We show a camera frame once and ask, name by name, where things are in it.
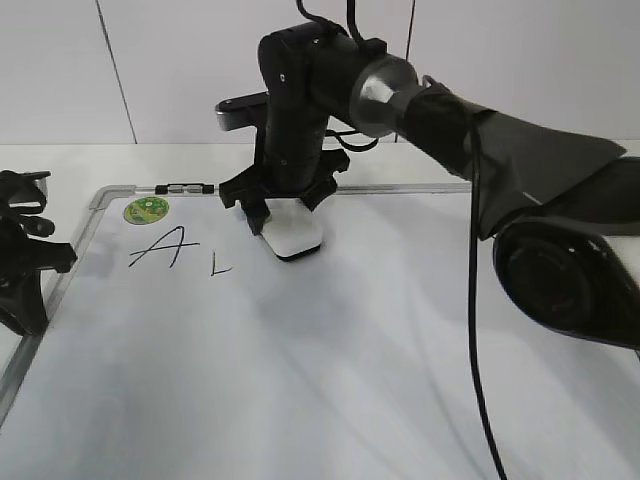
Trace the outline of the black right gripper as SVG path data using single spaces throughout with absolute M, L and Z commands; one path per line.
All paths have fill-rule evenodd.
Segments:
M 342 149 L 323 148 L 328 116 L 313 107 L 283 109 L 268 100 L 266 126 L 256 129 L 253 164 L 219 185 L 223 205 L 240 202 L 253 235 L 271 212 L 267 199 L 299 199 L 314 211 L 338 187 L 334 178 L 349 168 Z

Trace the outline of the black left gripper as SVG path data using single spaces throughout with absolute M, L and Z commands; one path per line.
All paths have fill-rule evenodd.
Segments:
M 43 192 L 1 193 L 1 323 L 17 335 L 48 326 L 40 273 L 68 273 L 77 261 L 71 244 L 44 241 L 54 233 L 46 205 Z

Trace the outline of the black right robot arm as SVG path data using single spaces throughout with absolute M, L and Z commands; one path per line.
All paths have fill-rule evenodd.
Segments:
M 471 233 L 492 239 L 510 300 L 557 333 L 639 346 L 639 277 L 613 247 L 639 237 L 639 160 L 604 138 L 542 127 L 419 77 L 377 38 L 308 22 L 264 36 L 266 89 L 217 105 L 224 130 L 256 130 L 253 164 L 222 183 L 254 233 L 271 199 L 314 209 L 349 164 L 325 150 L 328 121 L 378 139 L 394 133 L 472 185 Z

